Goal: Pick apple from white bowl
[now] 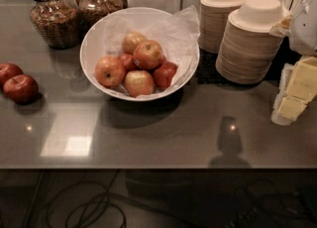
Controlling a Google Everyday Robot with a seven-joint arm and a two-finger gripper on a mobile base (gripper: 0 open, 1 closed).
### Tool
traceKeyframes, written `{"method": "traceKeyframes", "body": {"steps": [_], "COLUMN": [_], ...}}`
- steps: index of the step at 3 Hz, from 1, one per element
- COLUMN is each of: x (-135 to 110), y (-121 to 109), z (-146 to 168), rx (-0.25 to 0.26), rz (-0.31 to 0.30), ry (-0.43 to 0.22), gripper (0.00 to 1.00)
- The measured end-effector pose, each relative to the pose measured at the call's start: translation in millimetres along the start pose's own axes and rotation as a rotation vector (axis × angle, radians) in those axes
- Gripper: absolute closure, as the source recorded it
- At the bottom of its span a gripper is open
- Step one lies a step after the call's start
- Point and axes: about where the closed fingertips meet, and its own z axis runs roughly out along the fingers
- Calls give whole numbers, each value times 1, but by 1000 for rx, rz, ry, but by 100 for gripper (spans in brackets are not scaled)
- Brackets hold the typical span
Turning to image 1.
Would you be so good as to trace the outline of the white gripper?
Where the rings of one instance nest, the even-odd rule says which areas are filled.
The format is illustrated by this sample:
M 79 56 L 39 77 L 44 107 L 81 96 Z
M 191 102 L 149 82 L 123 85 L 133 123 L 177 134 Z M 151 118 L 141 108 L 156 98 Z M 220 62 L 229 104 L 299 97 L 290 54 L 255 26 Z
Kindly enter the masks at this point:
M 271 121 L 288 126 L 296 121 L 317 95 L 317 0 L 300 0 L 269 33 L 288 37 L 290 48 L 303 55 L 295 65 L 281 71 L 279 92 L 273 102 Z

